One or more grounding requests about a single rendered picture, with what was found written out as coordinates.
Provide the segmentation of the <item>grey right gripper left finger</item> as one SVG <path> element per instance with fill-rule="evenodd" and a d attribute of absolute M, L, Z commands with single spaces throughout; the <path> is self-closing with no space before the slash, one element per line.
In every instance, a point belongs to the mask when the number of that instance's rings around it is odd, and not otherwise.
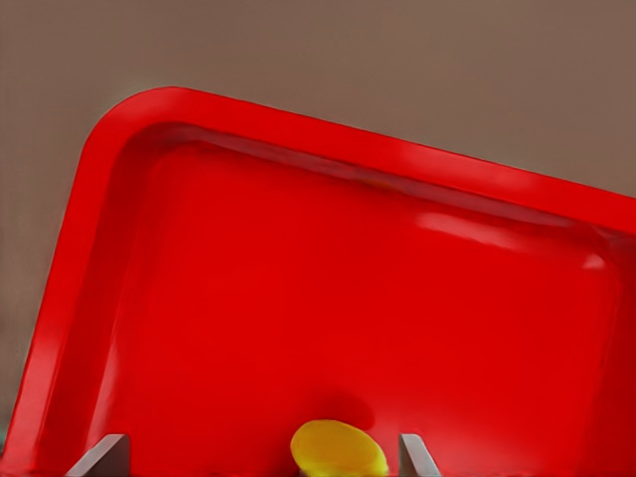
<path fill-rule="evenodd" d="M 131 477 L 129 436 L 106 435 L 64 477 Z"/>

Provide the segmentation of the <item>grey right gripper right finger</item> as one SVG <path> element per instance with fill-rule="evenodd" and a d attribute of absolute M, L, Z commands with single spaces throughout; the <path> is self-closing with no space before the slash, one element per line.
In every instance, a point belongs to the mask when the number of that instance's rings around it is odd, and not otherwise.
<path fill-rule="evenodd" d="M 398 477 L 441 477 L 423 439 L 415 433 L 399 435 Z"/>

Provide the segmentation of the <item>yellow lemon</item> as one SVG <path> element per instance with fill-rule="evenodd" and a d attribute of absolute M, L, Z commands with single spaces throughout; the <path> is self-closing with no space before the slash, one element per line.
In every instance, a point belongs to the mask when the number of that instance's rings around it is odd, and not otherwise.
<path fill-rule="evenodd" d="M 382 448 L 363 430 L 333 419 L 302 424 L 290 442 L 292 458 L 305 477 L 387 477 Z"/>

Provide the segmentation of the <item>red plastic tray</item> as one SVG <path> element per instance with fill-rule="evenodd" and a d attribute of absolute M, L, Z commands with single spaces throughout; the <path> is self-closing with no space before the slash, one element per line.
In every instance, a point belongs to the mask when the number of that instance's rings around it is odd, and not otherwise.
<path fill-rule="evenodd" d="M 636 477 L 636 199 L 162 87 L 81 152 L 0 477 L 296 477 L 313 419 L 447 477 Z"/>

